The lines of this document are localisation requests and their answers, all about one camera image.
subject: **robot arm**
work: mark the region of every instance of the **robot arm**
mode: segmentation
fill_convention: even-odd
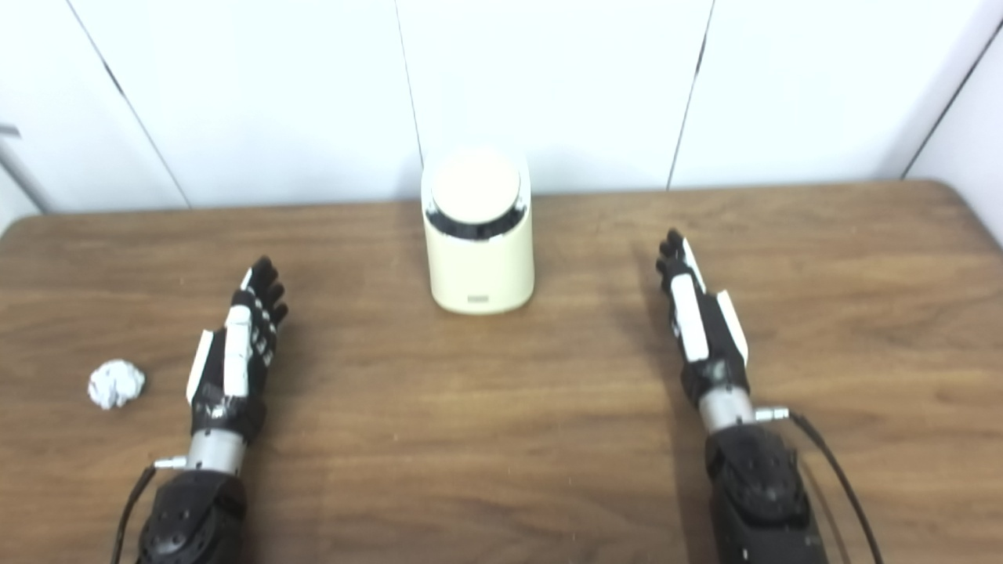
[[[234,293],[224,326],[202,334],[188,384],[192,445],[174,459],[183,472],[156,492],[139,537],[141,564],[239,561],[247,512],[241,464],[265,424],[262,392],[289,311],[278,275],[262,257]]]
[[[682,383],[707,430],[705,465],[722,564],[825,564],[817,525],[779,437],[758,425],[745,374],[748,345],[727,292],[708,294],[689,243],[672,230],[659,247],[662,290],[685,358]]]

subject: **black wire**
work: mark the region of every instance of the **black wire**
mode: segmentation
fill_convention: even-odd
[[[843,489],[847,492],[850,505],[854,506],[854,511],[857,512],[857,518],[860,519],[861,527],[864,529],[864,536],[868,538],[868,545],[871,546],[871,554],[875,558],[875,564],[884,564],[885,560],[881,557],[881,549],[878,548],[878,539],[875,538],[875,532],[871,529],[871,522],[868,521],[868,516],[864,513],[861,500],[857,499],[857,494],[854,493],[854,487],[850,485],[850,480],[847,479],[847,475],[843,472],[843,467],[837,462],[835,455],[828,449],[825,441],[821,438],[821,434],[808,421],[807,417],[790,411],[790,420],[804,432],[804,435],[808,436],[808,439],[815,444],[815,447],[818,447],[821,454],[825,455],[825,460],[832,467],[832,472],[835,473],[835,477],[840,479],[840,484],[843,484]]]
[[[146,489],[146,485],[153,479],[154,474],[156,474],[156,469],[152,465],[144,468],[142,474],[139,475],[139,480],[136,481],[135,486],[132,486],[132,491],[129,492],[128,499],[125,500],[125,507],[122,508],[122,516],[118,520],[118,530],[115,532],[114,548],[111,550],[111,564],[118,564],[118,560],[121,559],[122,542],[125,539],[125,526],[128,525],[128,516],[132,513],[132,506],[135,505],[136,500],[142,495],[142,491]]]

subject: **silver cylindrical joint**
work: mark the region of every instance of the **silver cylindrical joint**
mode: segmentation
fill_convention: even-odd
[[[732,426],[755,422],[752,402],[740,387],[715,387],[700,398],[699,407],[703,427],[711,435]]]
[[[240,476],[247,444],[240,435],[224,429],[207,429],[192,436],[186,470],[210,470]]]

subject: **white finger segment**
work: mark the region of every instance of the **white finger segment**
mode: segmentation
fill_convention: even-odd
[[[683,351],[687,362],[705,360],[710,355],[707,334],[703,331],[703,317],[696,301],[693,277],[680,274],[670,285],[672,301],[676,306],[676,327],[683,341]]]
[[[731,296],[724,290],[717,294],[717,305],[721,308],[721,315],[724,322],[728,324],[728,331],[731,333],[731,340],[735,341],[738,352],[742,353],[745,364],[749,363],[749,344],[745,341],[745,332],[742,331],[742,324],[738,322],[738,314],[735,313],[735,306],[731,303]]]
[[[248,286],[251,284],[251,275],[254,274],[254,269],[249,268],[248,273],[244,275],[244,280],[241,282],[241,289],[247,290]]]
[[[683,262],[686,266],[693,269],[693,274],[696,275],[696,281],[700,284],[700,289],[704,293],[707,292],[707,286],[703,283],[703,276],[700,274],[700,267],[696,265],[696,257],[693,256],[693,249],[689,247],[689,240],[683,239]]]
[[[206,359],[209,357],[209,349],[213,346],[213,332],[203,331],[199,337],[199,348],[195,351],[195,359],[192,361],[192,371],[189,372],[189,383],[185,389],[185,395],[189,398],[189,405],[192,398],[199,389],[199,382],[202,381],[202,374],[206,371]]]
[[[223,392],[247,397],[251,360],[251,310],[235,305],[227,315],[227,342],[223,355]]]

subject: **cabinet door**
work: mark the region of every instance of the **cabinet door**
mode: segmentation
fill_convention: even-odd
[[[717,0],[672,188],[899,178],[997,0]]]
[[[417,197],[393,0],[72,0],[193,206]]]
[[[501,139],[535,192],[666,188],[709,0],[398,0],[422,153]]]
[[[953,186],[1003,245],[1000,148],[1003,33],[996,35],[908,175]]]
[[[4,158],[48,211],[183,208],[185,199],[62,0],[0,2]]]

